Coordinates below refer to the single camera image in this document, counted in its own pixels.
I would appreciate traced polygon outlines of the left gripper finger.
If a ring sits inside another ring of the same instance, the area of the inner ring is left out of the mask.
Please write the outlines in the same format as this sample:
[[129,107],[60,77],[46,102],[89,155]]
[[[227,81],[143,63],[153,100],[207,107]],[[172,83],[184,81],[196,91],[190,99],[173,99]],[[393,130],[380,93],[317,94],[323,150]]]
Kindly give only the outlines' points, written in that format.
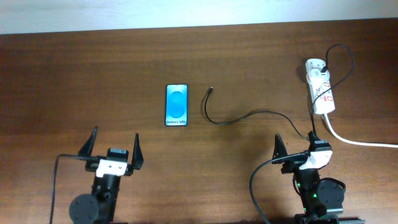
[[93,147],[96,141],[96,135],[97,135],[98,127],[95,126],[90,137],[84,143],[84,145],[81,147],[81,149],[78,151],[78,156],[81,157],[90,157],[91,153],[93,151]]
[[140,170],[144,163],[144,157],[142,155],[140,142],[139,142],[139,134],[136,133],[134,138],[134,148],[133,148],[133,155],[132,155],[132,168],[134,170]]

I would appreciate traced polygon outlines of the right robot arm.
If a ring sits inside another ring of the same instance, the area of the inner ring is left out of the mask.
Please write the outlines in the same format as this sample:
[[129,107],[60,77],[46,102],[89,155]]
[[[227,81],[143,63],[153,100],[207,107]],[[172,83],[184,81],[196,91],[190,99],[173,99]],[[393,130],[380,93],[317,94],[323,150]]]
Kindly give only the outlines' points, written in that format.
[[333,154],[328,141],[309,132],[307,150],[288,154],[279,134],[275,135],[273,164],[282,164],[282,174],[292,174],[294,189],[299,194],[304,212],[294,216],[294,223],[365,223],[360,218],[338,217],[343,213],[346,185],[340,180],[321,178],[319,170],[328,165]]

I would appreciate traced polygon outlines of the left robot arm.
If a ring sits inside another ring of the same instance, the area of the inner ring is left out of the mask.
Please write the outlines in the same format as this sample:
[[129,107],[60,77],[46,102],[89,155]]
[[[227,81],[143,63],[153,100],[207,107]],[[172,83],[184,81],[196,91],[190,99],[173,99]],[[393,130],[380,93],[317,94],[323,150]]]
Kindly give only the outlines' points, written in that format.
[[129,151],[109,148],[105,156],[92,156],[98,128],[78,152],[86,158],[85,170],[95,174],[91,193],[77,196],[69,208],[73,223],[111,223],[116,210],[121,177],[130,176],[144,163],[139,135],[135,134],[132,161]]

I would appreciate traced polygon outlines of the blue screen smartphone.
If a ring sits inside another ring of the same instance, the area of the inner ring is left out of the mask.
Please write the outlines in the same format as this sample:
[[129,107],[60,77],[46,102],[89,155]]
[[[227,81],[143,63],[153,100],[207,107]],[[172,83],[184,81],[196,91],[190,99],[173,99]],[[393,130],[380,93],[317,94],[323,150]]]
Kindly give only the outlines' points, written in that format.
[[165,125],[186,126],[188,123],[188,85],[166,87]]

